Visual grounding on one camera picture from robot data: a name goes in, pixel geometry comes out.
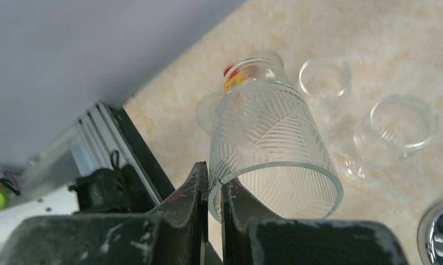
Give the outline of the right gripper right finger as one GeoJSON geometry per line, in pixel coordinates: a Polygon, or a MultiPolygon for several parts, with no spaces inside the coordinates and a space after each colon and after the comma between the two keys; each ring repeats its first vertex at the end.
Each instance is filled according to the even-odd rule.
{"type": "Polygon", "coordinates": [[[236,179],[222,188],[221,204],[224,264],[408,264],[378,222],[284,219],[236,179]]]}

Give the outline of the clear wine glass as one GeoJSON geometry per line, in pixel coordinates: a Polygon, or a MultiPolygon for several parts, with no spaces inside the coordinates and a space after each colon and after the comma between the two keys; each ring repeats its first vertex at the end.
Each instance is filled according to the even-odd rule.
{"type": "Polygon", "coordinates": [[[352,150],[342,157],[341,169],[353,181],[372,183],[426,147],[438,129],[438,114],[429,103],[411,94],[390,94],[356,120],[352,150]]]}
{"type": "Polygon", "coordinates": [[[343,57],[307,60],[298,74],[297,89],[321,116],[335,119],[352,88],[352,69],[343,57]]]}

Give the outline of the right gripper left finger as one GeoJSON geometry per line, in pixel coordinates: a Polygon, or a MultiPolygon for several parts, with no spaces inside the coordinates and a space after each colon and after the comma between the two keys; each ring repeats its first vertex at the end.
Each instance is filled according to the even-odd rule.
{"type": "Polygon", "coordinates": [[[0,264],[203,264],[207,164],[147,213],[34,216],[0,251],[0,264]]]}

